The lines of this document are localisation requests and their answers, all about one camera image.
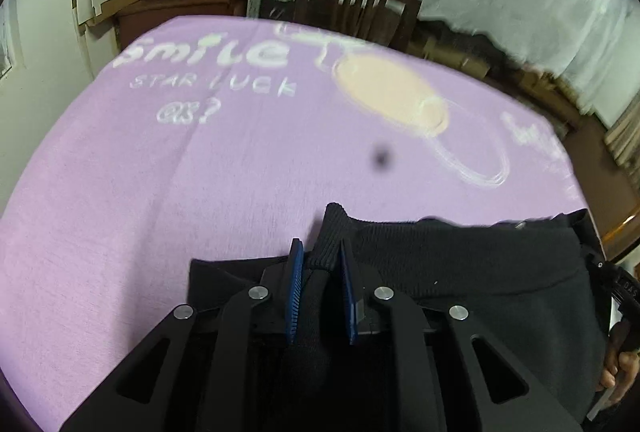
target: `wooden chair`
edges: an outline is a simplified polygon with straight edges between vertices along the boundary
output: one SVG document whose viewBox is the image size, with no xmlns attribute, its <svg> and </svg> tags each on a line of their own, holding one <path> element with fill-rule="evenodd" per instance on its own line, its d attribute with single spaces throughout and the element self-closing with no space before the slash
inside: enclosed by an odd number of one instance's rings
<svg viewBox="0 0 640 432">
<path fill-rule="evenodd" d="M 387 0 L 329 0 L 331 20 L 327 26 L 330 30 L 347 34 L 363 40 L 370 40 L 373 29 L 379 24 L 385 13 Z M 404 4 L 395 32 L 384 45 L 404 52 L 411 38 L 415 22 L 420 11 L 420 0 L 395 0 Z M 299 24 L 312 25 L 309 21 L 309 0 L 296 0 L 293 21 Z"/>
</svg>

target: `folded black cloth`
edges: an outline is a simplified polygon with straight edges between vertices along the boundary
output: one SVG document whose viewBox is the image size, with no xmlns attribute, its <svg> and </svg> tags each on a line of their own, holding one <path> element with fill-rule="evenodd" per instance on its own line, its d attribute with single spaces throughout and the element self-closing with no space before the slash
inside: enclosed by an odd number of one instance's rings
<svg viewBox="0 0 640 432">
<path fill-rule="evenodd" d="M 287 409 L 269 430 L 288 430 L 287 419 L 292 430 L 300 419 L 311 426 L 306 430 L 336 426 L 323 409 L 354 391 L 372 424 L 382 418 L 382 402 L 367 390 L 386 368 L 381 352 L 336 359 L 335 340 L 345 339 L 342 307 L 335 303 L 343 238 L 351 240 L 356 261 L 375 266 L 394 290 L 424 305 L 468 307 L 578 422 L 584 419 L 602 370 L 610 308 L 610 297 L 586 269 L 585 245 L 597 248 L 598 240 L 585 210 L 524 224 L 458 227 L 437 219 L 358 221 L 330 204 L 305 256 L 296 342 L 284 352 L 273 393 L 265 396 Z M 194 260 L 188 301 L 200 310 L 220 306 L 278 260 Z M 364 430 L 363 413 L 355 414 L 357 424 L 342 421 L 341 430 Z"/>
</svg>

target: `metal rivet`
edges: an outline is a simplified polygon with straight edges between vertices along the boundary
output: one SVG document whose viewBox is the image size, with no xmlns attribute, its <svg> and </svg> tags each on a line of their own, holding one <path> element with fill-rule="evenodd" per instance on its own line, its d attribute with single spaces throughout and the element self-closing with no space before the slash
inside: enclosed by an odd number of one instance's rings
<svg viewBox="0 0 640 432">
<path fill-rule="evenodd" d="M 264 286 L 255 286 L 249 290 L 249 297 L 254 300 L 262 300 L 263 298 L 267 298 L 269 295 L 269 290 Z"/>
<path fill-rule="evenodd" d="M 469 311 L 467 311 L 466 307 L 463 306 L 453 306 L 449 310 L 449 315 L 454 320 L 466 320 L 466 317 L 469 316 Z"/>
<path fill-rule="evenodd" d="M 390 300 L 394 296 L 394 291 L 390 287 L 376 287 L 373 295 L 380 300 Z"/>
<path fill-rule="evenodd" d="M 193 307 L 183 304 L 174 309 L 174 317 L 178 320 L 188 320 L 193 315 Z"/>
</svg>

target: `pink tablecloth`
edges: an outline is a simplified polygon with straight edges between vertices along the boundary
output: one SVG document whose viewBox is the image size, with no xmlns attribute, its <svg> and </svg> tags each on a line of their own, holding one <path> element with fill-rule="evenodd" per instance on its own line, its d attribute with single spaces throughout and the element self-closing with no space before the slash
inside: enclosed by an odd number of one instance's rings
<svg viewBox="0 0 640 432">
<path fill-rule="evenodd" d="M 9 383 L 57 430 L 184 300 L 192 257 L 310 247 L 331 201 L 459 224 L 585 206 L 546 121 L 480 82 L 308 28 L 177 18 L 68 108 L 6 208 Z"/>
</svg>

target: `hand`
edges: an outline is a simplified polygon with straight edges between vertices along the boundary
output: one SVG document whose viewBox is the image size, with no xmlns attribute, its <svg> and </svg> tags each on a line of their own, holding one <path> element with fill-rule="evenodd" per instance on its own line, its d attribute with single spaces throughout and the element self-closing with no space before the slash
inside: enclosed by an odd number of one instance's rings
<svg viewBox="0 0 640 432">
<path fill-rule="evenodd" d="M 620 352 L 620 347 L 629 333 L 629 322 L 623 320 L 616 323 L 609 333 L 609 343 L 604 359 L 604 368 L 600 377 L 598 390 L 610 388 L 616 385 L 616 375 L 622 372 L 616 389 L 611 394 L 605 408 L 619 403 L 626 392 L 631 388 L 640 370 L 640 358 L 635 352 Z"/>
</svg>

